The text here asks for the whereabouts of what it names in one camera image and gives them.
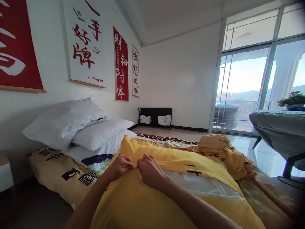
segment white pillow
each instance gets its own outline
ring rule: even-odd
[[[77,131],[109,115],[90,97],[55,105],[36,118],[22,133],[53,149],[66,151]]]
[[[133,124],[134,122],[125,119],[108,119],[78,131],[74,135],[72,143],[95,151],[101,148],[111,136],[126,130]]]
[[[84,167],[93,171],[98,171],[105,163],[107,158],[112,158],[111,155],[120,149],[121,141],[125,135],[129,135],[129,137],[132,139],[137,134],[129,130],[123,130],[109,138],[108,141],[106,141],[106,143],[96,151],[90,151],[85,147],[75,145],[70,146],[67,152],[63,153]]]

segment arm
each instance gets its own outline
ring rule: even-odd
[[[70,217],[64,229],[89,228],[106,187],[132,168],[133,163],[128,156],[118,156],[109,168],[96,180],[94,186]]]
[[[142,181],[171,198],[197,228],[241,229],[235,222],[196,195],[177,185],[160,168],[156,159],[143,155],[138,160]]]

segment balcony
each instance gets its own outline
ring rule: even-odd
[[[249,114],[257,109],[257,101],[216,102],[213,128],[252,132]]]

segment bedsheet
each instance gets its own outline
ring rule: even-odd
[[[158,147],[179,149],[196,146],[196,142],[188,142],[176,138],[138,134],[134,139],[145,141]],[[75,210],[94,185],[96,179],[108,168],[120,150],[108,158],[99,171],[91,171],[76,163],[60,151],[43,148],[29,155],[29,162],[35,177],[40,184],[58,193]],[[297,216],[295,203],[272,184],[268,176],[255,168],[256,179],[239,181],[240,188],[260,217],[267,229],[281,228],[293,222]]]

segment ceiling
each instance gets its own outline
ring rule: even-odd
[[[265,2],[270,0],[116,0],[142,46],[221,22],[228,11]]]

